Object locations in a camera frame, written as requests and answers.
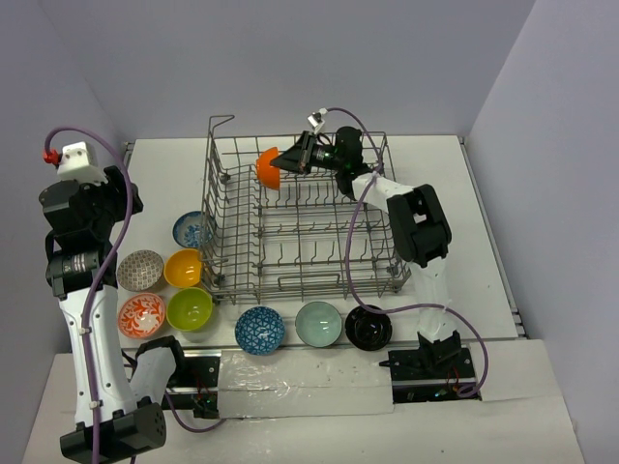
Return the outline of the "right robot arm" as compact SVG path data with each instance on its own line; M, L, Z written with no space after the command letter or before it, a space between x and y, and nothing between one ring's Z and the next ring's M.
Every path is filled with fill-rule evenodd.
M305 130L281 152L271 148L257 159L259 182L278 189L282 172L307 175L315 168L330 170L339 192L361 210L370 206L388 217L397 257L412 265L418 283L414 309L419 312L418 359L412 368L431 378L444 376L461 351L460 335L448 318L446 257L452 232L435 189L410 187L384 175L383 152L376 163L364 159L364 145L373 141L366 130L344 126L326 143L317 130Z

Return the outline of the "orange white patterned bowl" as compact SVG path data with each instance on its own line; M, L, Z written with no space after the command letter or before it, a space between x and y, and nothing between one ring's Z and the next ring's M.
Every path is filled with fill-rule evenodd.
M125 337L144 339L155 334L165 320L164 300L153 293L141 293L122 304L117 315L117 327Z

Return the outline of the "light teal bowl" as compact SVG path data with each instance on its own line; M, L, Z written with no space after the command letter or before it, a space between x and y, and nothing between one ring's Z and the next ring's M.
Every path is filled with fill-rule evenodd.
M341 316L332 304L310 302L297 313L295 330L308 346L326 348L333 345L341 335Z

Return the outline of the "yellow-orange bowl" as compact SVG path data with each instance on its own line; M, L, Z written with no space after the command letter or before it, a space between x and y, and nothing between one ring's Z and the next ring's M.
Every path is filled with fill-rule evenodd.
M201 279L200 253L195 248L184 248L172 254L164 264L166 282L176 288L189 288Z

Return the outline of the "orange bowl white inside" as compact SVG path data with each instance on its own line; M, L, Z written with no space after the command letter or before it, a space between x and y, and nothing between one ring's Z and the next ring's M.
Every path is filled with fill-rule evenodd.
M256 178L262 187L271 190L280 189L280 169L271 164L279 156L277 147L262 152L256 160Z

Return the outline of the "grey patterned bowl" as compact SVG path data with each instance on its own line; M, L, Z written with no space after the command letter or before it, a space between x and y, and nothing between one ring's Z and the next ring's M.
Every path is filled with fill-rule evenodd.
M134 293L144 292L159 282L163 267L162 257L153 250L132 252L117 268L118 284Z

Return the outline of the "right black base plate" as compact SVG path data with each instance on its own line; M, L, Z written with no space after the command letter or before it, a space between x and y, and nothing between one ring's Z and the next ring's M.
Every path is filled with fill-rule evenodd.
M434 369L422 367L420 349L390 350L379 366L389 371L395 404L458 401L458 390L477 380L468 348Z

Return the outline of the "blue triangle pattern bowl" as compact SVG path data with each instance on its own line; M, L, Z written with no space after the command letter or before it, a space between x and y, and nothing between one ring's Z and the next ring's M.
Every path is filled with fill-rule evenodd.
M246 310L235 325L235 339L246 353L267 356L280 348L285 324L278 312L268 306Z

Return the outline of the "lime green bowl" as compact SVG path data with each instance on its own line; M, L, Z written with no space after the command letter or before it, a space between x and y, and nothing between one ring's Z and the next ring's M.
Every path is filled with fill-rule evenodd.
M166 319L178 331L198 331L211 318L213 306L212 297L202 288L185 288L169 300Z

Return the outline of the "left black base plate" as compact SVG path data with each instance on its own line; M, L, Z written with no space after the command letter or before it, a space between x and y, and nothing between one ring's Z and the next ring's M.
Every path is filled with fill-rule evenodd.
M157 424L163 422L164 410L188 410L196 419L219 417L217 358L186 358L176 342L166 346L144 344L134 355L122 356L132 368L133 416Z

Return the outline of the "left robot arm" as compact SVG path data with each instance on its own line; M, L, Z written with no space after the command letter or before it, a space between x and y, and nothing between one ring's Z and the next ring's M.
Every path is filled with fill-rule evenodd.
M101 170L100 181L73 174L39 196L51 229L45 238L45 279L70 335L76 381L74 430L61 436L62 455L75 463L117 463L162 447L167 385L189 373L172 335L141 344L130 368L117 329L116 223L143 209L125 168Z

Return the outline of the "black glossy bowl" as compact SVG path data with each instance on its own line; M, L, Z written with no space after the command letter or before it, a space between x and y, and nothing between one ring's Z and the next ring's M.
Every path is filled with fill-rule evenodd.
M359 305L348 313L344 331L356 348L372 352L383 349L391 341L393 326L387 314L377 314Z

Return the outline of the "blue floral bowl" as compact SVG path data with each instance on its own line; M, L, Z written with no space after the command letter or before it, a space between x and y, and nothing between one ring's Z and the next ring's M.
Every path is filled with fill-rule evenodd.
M199 248L202 242L208 243L212 239L213 232L200 211L191 211L175 221L172 237L180 247Z

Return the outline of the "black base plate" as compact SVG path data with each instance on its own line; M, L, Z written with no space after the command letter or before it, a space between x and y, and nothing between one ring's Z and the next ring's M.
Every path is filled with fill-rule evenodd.
M390 350L379 366L389 371L395 404L458 401L458 390L477 380L468 348L434 369L422 367L420 349Z
M133 416L157 424L163 422L164 410L188 410L196 419L219 417L217 358L186 358L176 342L166 346L144 344L134 355L122 356L132 368Z

